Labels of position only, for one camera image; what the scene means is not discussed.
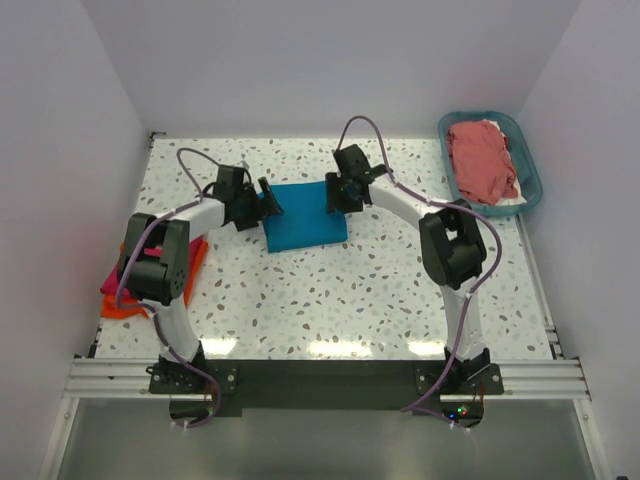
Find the blue t shirt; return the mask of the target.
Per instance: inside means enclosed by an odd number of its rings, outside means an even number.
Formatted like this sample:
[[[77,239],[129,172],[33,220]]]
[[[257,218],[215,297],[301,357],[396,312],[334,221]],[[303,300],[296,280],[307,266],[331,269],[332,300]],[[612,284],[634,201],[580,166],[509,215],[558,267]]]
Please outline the blue t shirt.
[[[274,185],[272,192],[283,214],[263,222],[269,253],[337,244],[348,238],[345,215],[327,212],[324,181]]]

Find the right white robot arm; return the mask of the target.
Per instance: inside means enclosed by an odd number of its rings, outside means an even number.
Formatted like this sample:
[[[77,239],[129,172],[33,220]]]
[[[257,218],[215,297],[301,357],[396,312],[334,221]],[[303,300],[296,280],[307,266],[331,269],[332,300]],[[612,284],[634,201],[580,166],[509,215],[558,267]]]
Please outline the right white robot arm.
[[[387,210],[419,232],[427,276],[440,287],[447,322],[445,369],[448,386],[469,392],[490,364],[473,291],[483,273],[486,247],[476,218],[463,201],[420,199],[393,182],[383,164],[371,166],[356,145],[333,153],[338,170],[325,175],[327,211],[361,212],[366,205]]]

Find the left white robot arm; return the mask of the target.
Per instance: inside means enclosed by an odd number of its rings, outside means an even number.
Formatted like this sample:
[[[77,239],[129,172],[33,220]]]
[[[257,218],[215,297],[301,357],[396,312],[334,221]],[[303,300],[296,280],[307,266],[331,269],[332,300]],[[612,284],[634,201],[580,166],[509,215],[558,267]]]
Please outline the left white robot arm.
[[[136,300],[134,306],[149,313],[161,345],[160,357],[176,363],[171,378],[183,391],[196,392],[207,380],[207,368],[195,360],[201,343],[184,302],[191,242],[228,224],[243,231],[283,214],[266,178],[253,183],[247,169],[224,165],[216,180],[191,202],[129,218],[118,261],[116,296],[127,290]]]

